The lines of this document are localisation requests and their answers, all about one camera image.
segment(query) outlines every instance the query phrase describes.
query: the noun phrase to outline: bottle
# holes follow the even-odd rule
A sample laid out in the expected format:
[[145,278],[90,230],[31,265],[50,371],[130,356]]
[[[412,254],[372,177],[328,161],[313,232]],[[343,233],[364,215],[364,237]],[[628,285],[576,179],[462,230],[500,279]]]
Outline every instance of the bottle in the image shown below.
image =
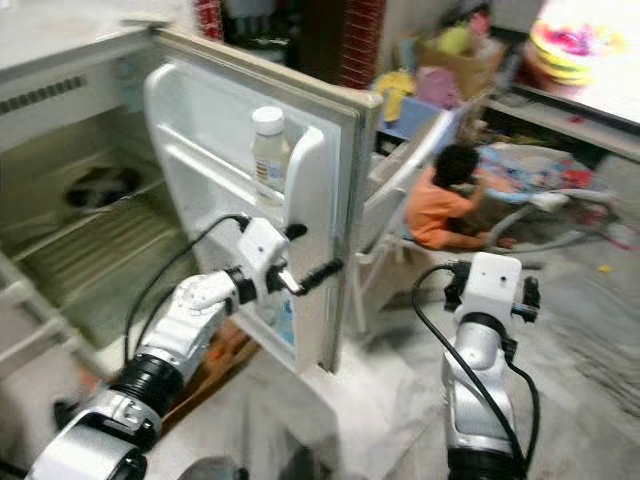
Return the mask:
[[[284,137],[284,113],[278,107],[262,107],[251,116],[256,130],[253,157],[256,180],[272,190],[284,193],[291,148]],[[268,205],[277,201],[258,188],[258,199]]]

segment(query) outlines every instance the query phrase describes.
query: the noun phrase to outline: pink toy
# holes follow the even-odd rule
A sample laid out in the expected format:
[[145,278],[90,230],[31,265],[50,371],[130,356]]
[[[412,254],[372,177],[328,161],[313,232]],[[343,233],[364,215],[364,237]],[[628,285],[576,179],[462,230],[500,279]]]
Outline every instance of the pink toy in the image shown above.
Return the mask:
[[444,68],[421,67],[418,70],[416,98],[444,110],[456,108],[461,103],[453,73]]
[[491,19],[489,15],[483,12],[476,12],[471,17],[469,22],[469,28],[473,35],[487,36],[489,35],[489,28],[491,28]]

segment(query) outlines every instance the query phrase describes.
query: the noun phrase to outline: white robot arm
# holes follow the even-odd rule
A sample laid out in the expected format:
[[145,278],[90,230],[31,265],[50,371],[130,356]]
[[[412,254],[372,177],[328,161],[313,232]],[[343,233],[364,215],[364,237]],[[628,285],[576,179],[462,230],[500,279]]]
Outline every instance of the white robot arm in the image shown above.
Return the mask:
[[[432,271],[450,270],[445,309],[454,311],[458,331],[453,345],[420,310],[417,287]],[[418,316],[445,346],[442,381],[446,389],[446,442],[450,480],[513,480],[526,476],[539,422],[533,380],[511,361],[512,315],[533,322],[540,307],[535,279],[524,282],[522,303],[516,294],[522,265],[511,257],[477,253],[473,262],[455,262],[425,272],[416,282],[413,305]],[[506,367],[523,376],[532,391],[534,422],[524,456],[515,436],[511,402],[504,385]]]
[[[297,226],[297,234],[306,229]],[[29,480],[140,480],[162,417],[195,373],[223,320],[241,304],[288,288],[305,295],[342,268],[332,260],[297,282],[285,269],[289,239],[251,220],[238,243],[244,266],[195,275],[176,288],[167,313],[118,378],[100,390],[31,467]]]

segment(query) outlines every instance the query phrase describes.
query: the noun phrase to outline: refrigerator door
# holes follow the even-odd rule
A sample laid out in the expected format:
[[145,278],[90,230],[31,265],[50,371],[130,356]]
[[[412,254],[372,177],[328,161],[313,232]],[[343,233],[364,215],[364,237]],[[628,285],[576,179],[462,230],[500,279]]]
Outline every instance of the refrigerator door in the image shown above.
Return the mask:
[[[147,79],[145,111],[185,232],[193,238],[220,215],[244,212],[308,227],[288,249],[296,278],[343,259],[346,268],[308,296],[246,305],[233,319],[290,369],[335,370],[381,99],[219,43],[168,31],[156,40],[168,62]],[[292,147],[284,193],[254,180],[251,114],[268,105],[284,111]],[[195,251],[200,269],[237,265],[238,236],[232,224],[211,232]]]

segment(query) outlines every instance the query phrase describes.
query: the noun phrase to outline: white wall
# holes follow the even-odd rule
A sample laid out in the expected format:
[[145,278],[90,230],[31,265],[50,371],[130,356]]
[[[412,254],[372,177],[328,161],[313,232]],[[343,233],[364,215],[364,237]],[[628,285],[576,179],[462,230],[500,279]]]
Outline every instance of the white wall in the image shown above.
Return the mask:
[[393,43],[400,34],[435,30],[438,20],[455,4],[454,0],[387,0],[378,70],[393,68]]

